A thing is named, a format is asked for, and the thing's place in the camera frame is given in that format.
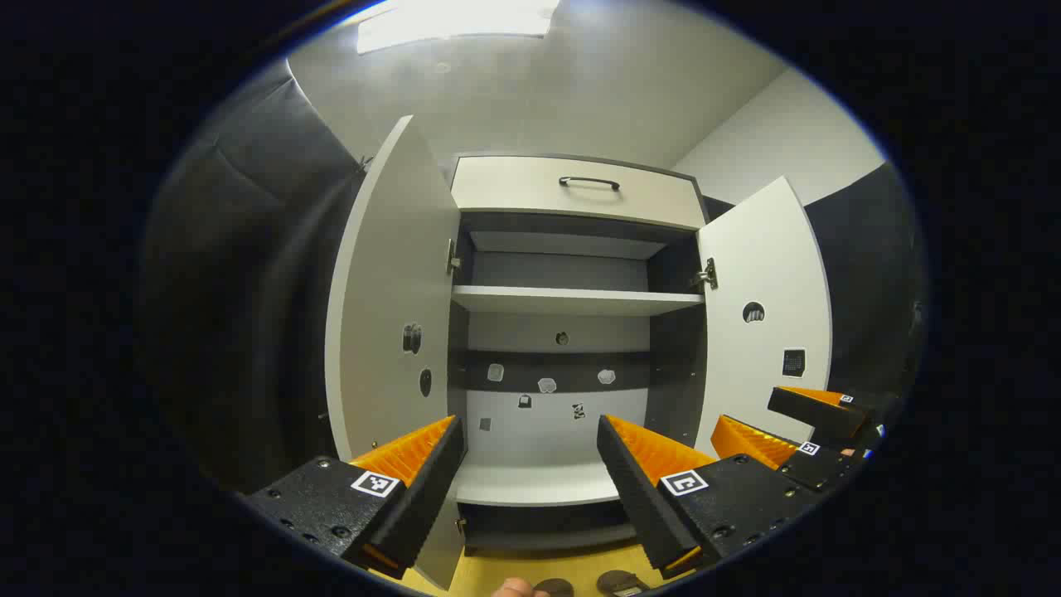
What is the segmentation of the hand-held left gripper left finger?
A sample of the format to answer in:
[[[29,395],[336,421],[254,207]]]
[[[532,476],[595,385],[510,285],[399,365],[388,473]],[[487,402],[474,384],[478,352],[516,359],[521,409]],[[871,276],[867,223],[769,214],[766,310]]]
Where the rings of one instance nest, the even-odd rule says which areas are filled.
[[[311,458],[243,499],[312,551],[399,580],[424,549],[463,457],[463,421],[449,415],[352,461]]]

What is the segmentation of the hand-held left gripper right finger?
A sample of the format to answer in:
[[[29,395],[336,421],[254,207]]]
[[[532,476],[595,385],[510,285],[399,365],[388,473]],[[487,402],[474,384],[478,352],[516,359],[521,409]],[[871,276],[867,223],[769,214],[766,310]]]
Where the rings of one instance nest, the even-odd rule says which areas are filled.
[[[601,415],[596,449],[637,540],[664,579],[714,568],[807,517],[818,493],[750,454],[712,459]]]

